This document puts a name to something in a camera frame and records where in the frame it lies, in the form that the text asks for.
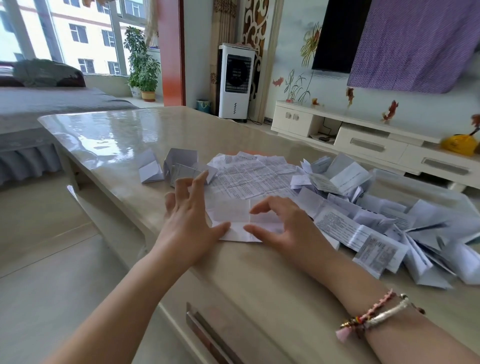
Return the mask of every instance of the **black television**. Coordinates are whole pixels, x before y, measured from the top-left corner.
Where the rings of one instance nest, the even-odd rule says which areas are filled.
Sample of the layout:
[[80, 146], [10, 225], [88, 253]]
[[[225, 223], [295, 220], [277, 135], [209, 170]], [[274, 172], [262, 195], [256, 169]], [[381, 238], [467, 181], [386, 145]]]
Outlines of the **black television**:
[[350, 73], [371, 2], [328, 2], [312, 69]]

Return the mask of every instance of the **metal drawer handle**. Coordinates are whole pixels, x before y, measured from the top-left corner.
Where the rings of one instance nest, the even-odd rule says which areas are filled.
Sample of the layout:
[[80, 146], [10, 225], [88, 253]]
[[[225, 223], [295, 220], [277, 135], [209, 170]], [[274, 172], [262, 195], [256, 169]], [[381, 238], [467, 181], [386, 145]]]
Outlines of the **metal drawer handle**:
[[422, 164], [426, 164], [427, 166], [438, 168], [440, 170], [445, 170], [447, 172], [459, 174], [460, 176], [465, 176], [470, 173], [470, 170], [468, 168], [455, 166], [453, 164], [445, 163], [440, 160], [431, 158], [424, 158]]
[[185, 318], [187, 325], [219, 364], [243, 364], [243, 361], [190, 303], [187, 303], [187, 314]]
[[352, 138], [350, 140], [350, 144], [353, 144], [355, 146], [359, 146], [360, 148], [370, 149], [370, 150], [373, 150], [373, 151], [379, 152], [379, 153], [382, 153], [382, 152], [385, 151], [385, 146], [383, 146], [383, 145], [375, 144], [375, 143], [371, 143], [371, 142], [366, 142], [364, 140], [357, 139], [357, 138]]

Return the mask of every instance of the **glossy table surface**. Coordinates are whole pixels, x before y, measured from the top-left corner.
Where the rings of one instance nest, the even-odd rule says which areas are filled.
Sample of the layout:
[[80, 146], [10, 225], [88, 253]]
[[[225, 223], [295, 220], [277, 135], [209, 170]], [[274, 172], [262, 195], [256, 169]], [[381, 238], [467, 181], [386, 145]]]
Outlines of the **glossy table surface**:
[[[88, 176], [145, 234], [158, 235], [165, 213], [166, 182], [141, 184], [135, 156], [152, 148], [159, 162], [170, 148], [198, 150], [200, 162], [238, 151], [284, 156], [299, 164], [324, 152], [187, 107], [52, 115], [40, 122], [87, 170]], [[346, 254], [351, 251], [342, 249]], [[241, 312], [298, 363], [372, 363], [361, 340], [338, 342], [335, 330], [347, 318], [320, 284], [261, 245], [220, 243], [196, 267]], [[417, 286], [404, 268], [382, 280], [426, 309], [428, 317], [480, 354], [480, 290], [461, 282], [442, 291]]]

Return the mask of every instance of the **potted plant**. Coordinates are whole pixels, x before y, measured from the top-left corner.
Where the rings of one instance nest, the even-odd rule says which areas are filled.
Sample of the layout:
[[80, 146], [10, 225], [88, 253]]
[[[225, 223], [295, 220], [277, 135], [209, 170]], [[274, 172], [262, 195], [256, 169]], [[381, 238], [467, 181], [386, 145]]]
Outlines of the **potted plant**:
[[138, 74], [138, 86], [142, 92], [142, 99], [145, 101], [155, 101], [155, 90], [158, 85], [158, 74], [160, 73], [160, 63], [146, 54]]
[[138, 85], [138, 77], [142, 63], [147, 55], [147, 46], [144, 40], [143, 32], [132, 26], [127, 27], [125, 31], [125, 41], [123, 42], [125, 49], [130, 51], [128, 60], [130, 62], [130, 77], [128, 78], [128, 86], [132, 92], [132, 96], [142, 98]]

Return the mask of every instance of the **red door frame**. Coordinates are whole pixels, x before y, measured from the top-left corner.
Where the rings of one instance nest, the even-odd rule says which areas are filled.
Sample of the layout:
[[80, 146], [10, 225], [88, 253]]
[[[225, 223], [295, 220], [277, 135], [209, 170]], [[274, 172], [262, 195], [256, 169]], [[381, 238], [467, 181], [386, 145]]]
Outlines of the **red door frame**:
[[158, 47], [162, 64], [163, 103], [165, 106], [185, 106], [183, 0], [156, 1], [158, 4]]

